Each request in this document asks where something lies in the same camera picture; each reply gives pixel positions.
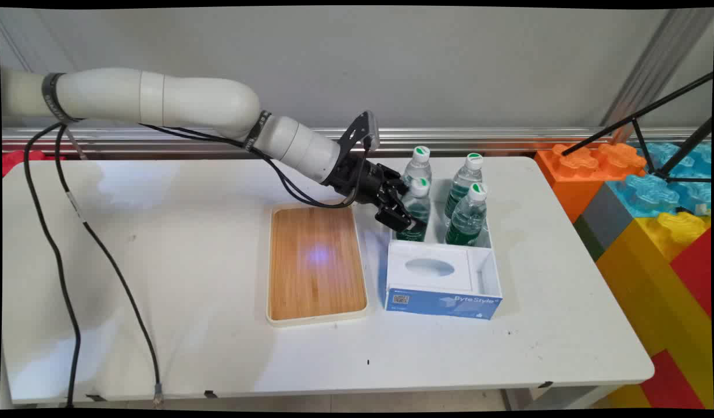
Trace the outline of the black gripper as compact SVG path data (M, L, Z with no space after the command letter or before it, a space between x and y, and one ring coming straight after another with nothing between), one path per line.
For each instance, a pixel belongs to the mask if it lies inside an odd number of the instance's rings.
M409 191L399 172L383 164L374 164L366 156L347 153L325 178L324 186L346 196L338 204L323 207L346 207L357 202L377 207L375 219L396 233L426 229L428 223L406 209L401 198Z

